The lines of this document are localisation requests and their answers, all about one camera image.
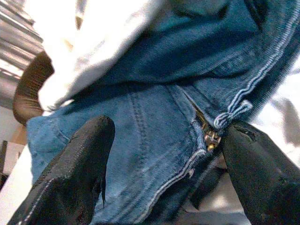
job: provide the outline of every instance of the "stitching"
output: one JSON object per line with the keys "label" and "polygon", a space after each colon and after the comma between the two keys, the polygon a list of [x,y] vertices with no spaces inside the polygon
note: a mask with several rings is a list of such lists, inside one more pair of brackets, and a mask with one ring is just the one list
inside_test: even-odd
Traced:
{"label": "stitching", "polygon": [[58,118],[51,120],[50,126],[53,129],[53,133],[57,134],[56,136],[63,142],[63,144],[67,144],[71,140],[60,130],[58,126]]}
{"label": "stitching", "polygon": [[[179,108],[179,111],[185,116],[185,117],[187,117],[186,115],[185,115],[185,113],[181,110],[181,108],[180,108],[180,106],[177,104],[177,102],[176,102],[176,99],[174,98],[174,96],[173,96],[173,94],[174,95],[177,95],[177,92],[174,92],[174,93],[171,93],[171,90],[170,90],[170,88],[171,87],[167,87],[166,86],[166,89],[168,90],[168,92],[170,93],[170,95],[171,95],[171,97],[173,98],[173,100],[174,100],[174,102],[175,102],[175,104],[178,106],[178,108]],[[196,153],[198,153],[200,156],[205,156],[206,155],[206,150],[204,149],[204,148],[202,148],[201,146],[205,146],[205,144],[204,144],[204,141],[203,141],[203,134],[202,134],[202,132],[201,132],[201,130],[200,130],[200,125],[199,125],[199,123],[195,120],[195,118],[192,120],[192,122],[190,122],[190,125],[194,128],[194,129],[191,129],[191,131],[194,133],[194,135],[196,135],[196,144],[197,144],[197,146],[196,146]],[[184,169],[184,171],[182,171],[181,170],[181,172],[179,172],[179,174],[180,173],[184,173],[185,175],[184,176],[182,176],[182,177],[179,177],[175,182],[177,182],[178,180],[181,180],[183,177],[185,177],[186,176],[186,174],[187,173],[189,173],[189,170],[190,170],[190,168],[188,168],[188,169]],[[139,199],[137,199],[137,198],[139,198],[138,196],[136,196],[136,198],[135,198],[135,201],[134,202],[132,202],[130,205],[133,207],[134,206],[134,204],[139,200]],[[127,207],[127,209],[125,210],[125,213],[127,213],[129,210],[131,210],[132,209],[132,207]]]}
{"label": "stitching", "polygon": [[218,67],[214,68],[211,72],[217,76],[220,76],[224,73],[228,73],[229,70],[235,67],[239,67],[239,70],[243,70],[252,63],[252,61],[247,60],[246,64],[243,67],[240,66],[240,62],[247,59],[249,55],[255,54],[253,46],[247,46],[246,49],[243,49],[241,52],[237,52],[232,58],[223,62]]}
{"label": "stitching", "polygon": [[[180,145],[180,144],[182,144],[183,142],[186,142],[187,137],[190,137],[190,136],[191,136],[191,135],[186,135],[184,141],[180,141],[178,144]],[[153,164],[152,166],[148,167],[148,169],[147,169],[146,171],[148,171],[149,169],[151,169],[151,168],[155,167],[156,165],[158,165],[159,163],[161,163],[161,160],[164,159],[164,158],[165,158],[165,155],[167,155],[170,151],[166,151],[161,157],[158,158],[157,162],[156,162],[155,164]],[[127,185],[127,187],[131,187],[132,185],[134,185],[134,183],[135,183],[135,181],[132,181],[130,184]],[[123,189],[123,190],[120,192],[119,195],[117,195],[117,196],[115,196],[115,197],[111,197],[110,199],[118,198],[118,197],[122,196],[122,194],[123,194],[124,192],[126,192],[126,191],[127,191],[126,189]]]}
{"label": "stitching", "polygon": [[253,105],[247,101],[243,100],[240,106],[234,112],[224,112],[220,114],[221,120],[214,120],[214,126],[216,128],[222,128],[230,123],[238,115],[250,110]]}
{"label": "stitching", "polygon": [[236,57],[239,57],[240,55],[242,55],[243,53],[245,53],[245,49],[241,49],[232,53],[229,53],[225,58],[222,58],[221,60],[217,60],[215,63],[213,63],[211,66],[204,68],[202,70],[200,70],[200,72],[198,72],[197,74],[205,74],[208,73],[210,71],[214,71],[215,69],[218,69],[220,66],[222,66],[223,64],[228,63],[229,61],[231,61],[232,59],[235,59]]}
{"label": "stitching", "polygon": [[145,152],[149,149],[149,142],[147,141],[147,134],[146,134],[146,125],[145,125],[145,118],[143,117],[142,106],[139,104],[139,95],[135,88],[133,91],[129,92],[130,99],[132,102],[134,114],[135,114],[135,121],[137,123],[137,127],[140,133],[140,143],[139,149],[141,151],[141,157],[139,160],[139,169],[141,169],[142,165],[145,161]]}
{"label": "stitching", "polygon": [[[175,87],[177,87],[177,89],[179,89],[180,91],[182,91],[183,93],[185,93],[186,95],[188,95],[185,90],[183,90],[180,86],[176,85]],[[190,101],[187,101],[187,106],[191,107],[192,108],[192,111],[193,111],[193,119],[192,121],[190,122],[190,125],[193,127],[193,131],[194,133],[196,134],[196,143],[197,143],[197,149],[200,149],[200,146],[205,146],[205,143],[204,143],[204,138],[203,138],[203,133],[202,133],[202,130],[201,130],[201,126],[198,122],[198,120],[196,119],[197,116],[196,116],[196,110],[195,108],[192,106],[192,104],[190,103]]]}
{"label": "stitching", "polygon": [[[153,168],[154,166],[156,166],[158,163],[156,163],[155,165],[153,165],[153,166],[151,166],[151,167],[149,167],[145,172],[147,172],[149,169],[151,169],[151,168]],[[143,194],[145,193],[145,192],[147,192],[147,191],[149,191],[150,190],[150,188],[151,188],[151,185],[152,185],[152,183],[148,183],[146,186],[144,186],[143,188],[144,188],[144,190],[146,190],[146,191],[141,191],[141,192],[139,192],[137,195],[135,195],[135,196],[133,196],[132,198],[131,198],[131,200],[129,200],[129,202],[130,202],[130,204],[125,204],[126,205],[126,208],[121,212],[121,213],[118,213],[117,215],[115,215],[114,217],[113,217],[113,219],[115,220],[115,221],[119,221],[121,218],[124,218],[125,216],[127,216],[130,212],[131,212],[131,210],[133,210],[137,205],[138,205],[138,202],[143,198]]]}
{"label": "stitching", "polygon": [[166,85],[165,87],[166,87],[167,91],[170,93],[170,95],[171,95],[171,97],[172,97],[174,103],[177,105],[179,111],[180,111],[180,112],[182,113],[182,115],[184,115],[184,116],[187,118],[187,120],[188,120],[187,115],[183,112],[182,108],[180,107],[180,105],[178,104],[178,102],[177,102],[177,100],[176,100],[176,99],[179,99],[179,96],[177,95],[177,92],[174,91],[174,92],[172,93],[171,90],[170,90],[171,87],[169,87],[169,86],[167,86],[167,85]]}
{"label": "stitching", "polygon": [[32,209],[30,210],[29,214],[28,214],[27,217],[24,219],[24,222],[27,222],[27,221],[30,219],[30,217],[31,217],[31,215],[32,215],[32,213],[33,213],[33,211],[34,211],[34,209],[36,208],[37,204],[38,204],[39,201],[41,200],[41,197],[42,197],[43,193],[48,189],[49,185],[51,184],[51,182],[52,182],[53,180],[54,180],[54,178],[52,178],[51,180],[49,180],[49,181],[47,182],[46,186],[44,187],[44,189],[42,190],[41,194],[40,194],[39,197],[37,198],[37,201],[36,201],[36,202],[34,203],[34,205],[32,206]]}
{"label": "stitching", "polygon": [[279,58],[282,56],[284,45],[289,41],[289,39],[290,39],[289,36],[295,30],[295,28],[293,29],[292,26],[293,26],[294,22],[297,21],[299,18],[299,6],[300,5],[299,5],[299,2],[297,2],[297,3],[298,3],[298,7],[296,8],[295,12],[293,13],[292,18],[287,23],[287,28],[286,28],[285,33],[282,35],[281,42],[279,44],[277,44],[275,47],[275,53],[269,57],[269,60],[267,61],[267,63],[258,71],[258,75],[250,80],[247,87],[244,89],[241,89],[235,95],[234,99],[228,106],[229,112],[232,112],[233,108],[237,105],[237,102],[239,102],[243,96],[250,93],[254,89],[255,85],[264,78],[264,75],[266,74],[266,72],[269,69],[271,69],[274,66],[274,64],[279,60]]}
{"label": "stitching", "polygon": [[158,201],[159,197],[163,192],[165,192],[172,184],[175,182],[181,180],[184,178],[187,174],[188,171],[192,168],[192,166],[197,162],[198,158],[203,157],[205,153],[203,152],[205,149],[199,149],[196,151],[191,158],[186,162],[184,165],[183,169],[181,172],[174,176],[172,179],[168,180],[164,185],[160,187],[160,189],[154,194],[153,198],[150,200],[148,205],[146,206],[146,209],[144,210],[144,213],[140,217],[138,217],[134,223],[140,223],[143,221],[149,214],[150,214],[150,209],[153,207],[153,205]]}
{"label": "stitching", "polygon": [[[167,89],[167,91],[170,93],[170,90],[168,89],[168,87],[167,86],[164,86],[166,89]],[[174,99],[174,97],[172,96],[172,94],[171,94],[171,97],[173,98],[173,100],[174,100],[174,103],[177,105],[177,103],[176,103],[176,101],[175,101],[175,99]],[[179,111],[183,114],[183,116],[185,116],[186,117],[186,115],[181,111],[181,108],[178,106],[178,109],[179,109]],[[130,200],[128,201],[128,202],[130,202],[130,205],[127,205],[127,207],[122,211],[122,215],[123,216],[125,216],[134,206],[135,206],[135,204],[136,204],[136,202],[137,201],[139,201],[141,198],[140,198],[140,195],[136,195],[135,196],[135,199],[132,201],[132,202],[130,202]],[[121,218],[121,215],[119,215],[119,217],[115,217],[114,219],[115,220],[118,220],[119,218]]]}
{"label": "stitching", "polygon": [[275,50],[274,50],[275,53],[273,53],[273,55],[271,55],[267,60],[266,64],[261,69],[258,70],[257,76],[253,77],[250,80],[250,82],[248,82],[246,88],[239,90],[239,92],[234,96],[233,100],[231,101],[231,103],[227,108],[227,112],[221,113],[215,118],[214,120],[215,126],[222,127],[225,123],[226,124],[228,123],[228,121],[226,122],[222,120],[226,120],[229,117],[232,117],[233,115],[232,112],[234,111],[234,108],[237,106],[240,100],[255,88],[256,84],[259,83],[265,77],[266,73],[280,59],[280,57],[284,52],[285,46],[288,44],[288,41],[291,39],[291,36],[293,35],[293,32],[295,30],[295,26],[293,27],[293,24],[295,23],[295,21],[299,19],[299,9],[300,9],[299,3],[300,2],[297,1],[297,6],[292,14],[291,19],[286,24],[285,33],[281,36],[280,43],[275,46]]}

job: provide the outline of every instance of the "wall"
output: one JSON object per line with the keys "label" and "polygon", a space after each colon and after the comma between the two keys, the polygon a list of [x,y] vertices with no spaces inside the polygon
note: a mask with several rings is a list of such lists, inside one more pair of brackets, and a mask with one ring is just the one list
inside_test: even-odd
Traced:
{"label": "wall", "polygon": [[15,120],[12,110],[0,106],[0,150],[3,140],[10,141],[20,125]]}
{"label": "wall", "polygon": [[17,84],[17,79],[7,76],[0,71],[0,107],[5,107],[8,109],[13,108],[13,99]]}

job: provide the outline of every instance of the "white surface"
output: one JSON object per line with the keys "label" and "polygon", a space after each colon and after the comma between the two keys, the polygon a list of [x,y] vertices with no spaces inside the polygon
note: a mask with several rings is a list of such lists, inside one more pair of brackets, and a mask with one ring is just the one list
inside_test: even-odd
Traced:
{"label": "white surface", "polygon": [[183,208],[187,212],[222,212],[222,213],[235,213],[243,212],[243,207],[240,204],[238,196],[230,181],[229,173],[225,173],[213,192],[203,198],[197,210],[193,207],[190,201],[187,201]]}
{"label": "white surface", "polygon": [[24,145],[12,142],[7,143],[3,173],[10,175],[18,158],[23,151]]}
{"label": "white surface", "polygon": [[300,167],[300,57],[252,125],[267,133],[273,142]]}
{"label": "white surface", "polygon": [[11,140],[18,126],[20,123],[15,120],[13,111],[0,106],[0,149],[4,140]]}
{"label": "white surface", "polygon": [[26,145],[0,191],[0,225],[6,225],[32,187],[31,154]]}

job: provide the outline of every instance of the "blue denim jeans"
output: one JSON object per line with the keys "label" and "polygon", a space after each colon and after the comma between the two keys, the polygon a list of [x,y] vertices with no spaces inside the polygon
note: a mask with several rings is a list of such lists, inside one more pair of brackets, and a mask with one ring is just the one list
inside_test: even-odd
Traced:
{"label": "blue denim jeans", "polygon": [[299,14],[300,0],[232,0],[224,15],[168,17],[72,104],[28,122],[34,178],[87,120],[109,116],[106,204],[98,201],[92,224],[143,221],[213,154],[187,97],[220,133],[249,118],[298,50]]}

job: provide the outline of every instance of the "jeans seam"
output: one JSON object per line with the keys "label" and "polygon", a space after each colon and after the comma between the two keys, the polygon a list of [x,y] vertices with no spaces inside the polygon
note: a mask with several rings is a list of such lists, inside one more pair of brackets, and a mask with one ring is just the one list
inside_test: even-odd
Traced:
{"label": "jeans seam", "polygon": [[53,130],[53,133],[56,134],[57,138],[64,144],[66,145],[69,141],[70,138],[68,138],[60,129],[58,126],[58,118],[55,118],[51,120],[51,128]]}
{"label": "jeans seam", "polygon": [[[137,114],[138,113],[141,113],[141,112],[139,112],[139,110],[141,110],[141,108],[139,107],[139,106],[137,106],[137,105],[135,105],[135,102],[137,101],[137,99],[138,99],[138,96],[136,96],[135,95],[135,93],[136,93],[136,91],[134,92],[134,94],[133,94],[133,92],[128,92],[129,93],[129,96],[130,96],[130,100],[131,100],[131,102],[132,102],[132,106],[133,106],[133,108],[134,108],[134,114],[135,114],[135,116],[137,116]],[[178,107],[178,109],[180,110],[180,112],[183,114],[183,116],[185,116],[186,117],[186,115],[184,114],[184,112],[182,112],[181,111],[181,108],[177,105],[177,107]],[[140,200],[141,198],[138,196],[138,195],[135,195],[134,196],[134,199],[132,198],[132,201],[128,201],[128,204],[130,204],[128,207],[126,207],[126,208],[124,208],[123,210],[122,210],[122,216],[120,217],[119,216],[119,218],[116,218],[116,217],[114,217],[114,219],[116,220],[119,220],[120,218],[122,218],[122,217],[124,217],[124,216],[126,216],[127,214],[128,214],[128,212],[136,205],[136,203]]]}
{"label": "jeans seam", "polygon": [[138,91],[133,87],[131,88],[128,87],[128,89],[133,90],[133,91],[129,91],[128,94],[130,96],[131,104],[134,111],[135,121],[140,134],[139,149],[141,151],[141,157],[139,160],[139,168],[138,168],[140,170],[142,165],[144,164],[145,152],[147,151],[147,149],[149,149],[149,145],[147,141],[146,125],[145,125],[145,118],[143,116],[142,106],[138,102],[139,99]]}
{"label": "jeans seam", "polygon": [[[182,143],[186,142],[186,139],[187,139],[188,137],[191,137],[191,136],[192,136],[192,135],[186,135],[186,138],[185,138],[184,140],[180,141],[179,144],[182,144]],[[160,163],[160,161],[159,161],[159,162],[156,162],[154,165],[152,165],[151,167],[149,167],[149,169],[155,167],[158,163]],[[128,184],[128,187],[132,186],[133,184],[134,184],[134,181],[132,181],[130,184]],[[123,194],[124,192],[126,192],[125,189],[122,190],[122,191],[120,192],[120,194],[117,195],[117,196],[115,196],[113,199],[122,196],[122,194]]]}
{"label": "jeans seam", "polygon": [[249,94],[255,87],[256,85],[265,77],[265,75],[267,74],[267,72],[274,66],[274,64],[281,58],[281,56],[283,55],[284,52],[284,48],[286,47],[286,45],[288,44],[289,40],[291,39],[296,26],[294,26],[294,24],[298,24],[296,23],[296,21],[299,21],[299,9],[300,9],[300,2],[297,1],[296,2],[297,6],[295,7],[291,18],[289,19],[289,21],[285,24],[279,24],[277,27],[281,27],[284,26],[285,27],[285,32],[283,34],[281,34],[281,36],[279,38],[279,44],[276,45],[275,50],[272,51],[272,55],[268,57],[267,61],[265,62],[265,64],[257,71],[257,75],[255,77],[253,77],[248,83],[247,86],[243,89],[240,89],[236,95],[234,96],[233,100],[231,101],[231,103],[228,105],[227,107],[227,112],[221,113],[219,114],[215,119],[214,119],[214,125],[216,127],[224,127],[227,126],[227,122],[225,122],[224,120],[228,120],[228,116],[224,116],[224,114],[231,114],[233,113],[239,102],[241,101],[241,99],[243,97],[245,97],[247,94]]}
{"label": "jeans seam", "polygon": [[228,64],[229,64],[230,62],[231,62],[231,63],[232,63],[232,62],[235,62],[236,59],[239,58],[239,57],[245,58],[245,57],[249,56],[250,52],[252,52],[253,49],[254,49],[254,47],[253,47],[253,46],[250,46],[250,47],[247,48],[247,49],[243,49],[241,52],[236,52],[236,53],[234,53],[234,54],[235,54],[234,57],[229,58],[228,60],[222,62],[222,64],[220,64],[220,65],[218,65],[217,67],[215,67],[214,69],[212,69],[211,72],[214,73],[214,74],[216,74],[216,75],[219,75],[220,73],[219,73],[218,70],[224,71],[224,70],[230,70],[230,69],[232,69],[232,68],[234,67],[234,65],[229,66]]}
{"label": "jeans seam", "polygon": [[171,179],[169,179],[167,182],[165,182],[159,190],[154,194],[153,198],[149,202],[149,204],[146,206],[146,209],[142,213],[142,215],[135,218],[134,223],[140,223],[142,222],[151,211],[151,208],[154,206],[154,204],[158,201],[159,197],[174,183],[184,178],[188,171],[198,162],[198,160],[205,156],[205,153],[203,153],[203,149],[199,149],[198,151],[194,152],[194,154],[188,159],[188,161],[185,163],[183,168],[178,172],[176,175],[174,175]]}
{"label": "jeans seam", "polygon": [[[151,168],[153,168],[153,167],[155,167],[158,163],[159,163],[159,162],[156,162],[156,163],[155,163],[154,165],[152,165],[151,167],[148,167],[148,170],[151,169]],[[150,190],[150,187],[151,187],[151,183],[148,184],[148,186],[145,187],[145,188],[146,188],[147,190]],[[126,207],[126,208],[122,211],[122,216],[120,216],[120,217],[118,217],[118,218],[115,217],[114,219],[116,219],[116,220],[118,221],[118,220],[122,219],[123,217],[127,216],[127,215],[130,213],[130,210],[132,210],[132,209],[136,206],[137,202],[140,201],[141,199],[142,199],[142,196],[141,196],[140,194],[135,195],[135,196],[134,196],[134,201],[131,202],[131,206]]]}
{"label": "jeans seam", "polygon": [[178,110],[179,110],[179,111],[182,113],[182,115],[188,120],[187,115],[183,112],[182,108],[181,108],[180,105],[177,103],[176,98],[174,97],[174,95],[175,95],[175,96],[177,97],[177,99],[178,99],[177,93],[176,93],[176,92],[172,92],[172,91],[170,90],[170,87],[169,87],[168,85],[165,85],[165,87],[166,87],[167,91],[169,92],[170,96],[172,97],[174,103],[175,103],[176,106],[178,107]]}

